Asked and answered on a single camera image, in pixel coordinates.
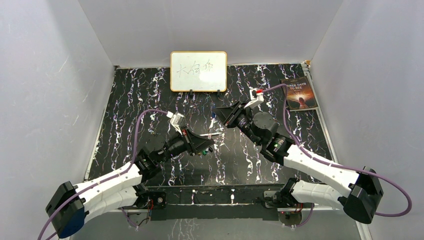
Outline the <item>white pen blue cap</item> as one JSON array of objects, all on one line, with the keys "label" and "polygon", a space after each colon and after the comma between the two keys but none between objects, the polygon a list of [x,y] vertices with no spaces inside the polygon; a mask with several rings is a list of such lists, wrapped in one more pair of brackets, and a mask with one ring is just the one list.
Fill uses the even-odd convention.
[{"label": "white pen blue cap", "polygon": [[215,113],[214,112],[212,112],[211,113],[211,122],[210,122],[210,125],[209,125],[209,131],[211,131],[211,129],[214,127],[214,123],[215,123],[215,118],[216,118],[216,115],[215,115]]}]

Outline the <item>white pen green tip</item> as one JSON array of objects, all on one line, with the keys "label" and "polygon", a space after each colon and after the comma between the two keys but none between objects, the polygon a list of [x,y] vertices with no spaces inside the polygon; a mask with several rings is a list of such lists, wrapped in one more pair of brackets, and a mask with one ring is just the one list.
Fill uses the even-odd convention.
[{"label": "white pen green tip", "polygon": [[203,133],[203,134],[200,134],[200,136],[202,136],[202,137],[207,137],[207,138],[211,138],[211,137],[213,137],[213,136],[219,136],[219,135],[222,135],[223,133],[222,132],[210,132],[210,133]]}]

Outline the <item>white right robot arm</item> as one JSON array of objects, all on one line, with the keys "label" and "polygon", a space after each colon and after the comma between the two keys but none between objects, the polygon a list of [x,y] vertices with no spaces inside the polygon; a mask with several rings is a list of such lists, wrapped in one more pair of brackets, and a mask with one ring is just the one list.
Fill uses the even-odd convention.
[{"label": "white right robot arm", "polygon": [[290,179],[279,193],[288,207],[314,203],[341,209],[357,222],[370,224],[384,195],[376,172],[351,170],[299,147],[285,127],[268,112],[253,113],[243,102],[212,110],[227,128],[238,128],[268,161],[301,171],[319,183]]}]

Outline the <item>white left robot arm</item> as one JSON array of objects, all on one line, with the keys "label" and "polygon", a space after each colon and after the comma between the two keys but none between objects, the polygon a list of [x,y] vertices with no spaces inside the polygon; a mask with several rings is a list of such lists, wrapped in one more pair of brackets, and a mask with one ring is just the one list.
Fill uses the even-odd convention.
[{"label": "white left robot arm", "polygon": [[141,146],[135,159],[94,180],[62,183],[45,211],[56,235],[64,239],[77,233],[91,219],[127,206],[144,208],[149,194],[137,186],[153,178],[162,163],[186,152],[191,156],[207,152],[214,140],[183,127],[170,139],[153,134]]}]

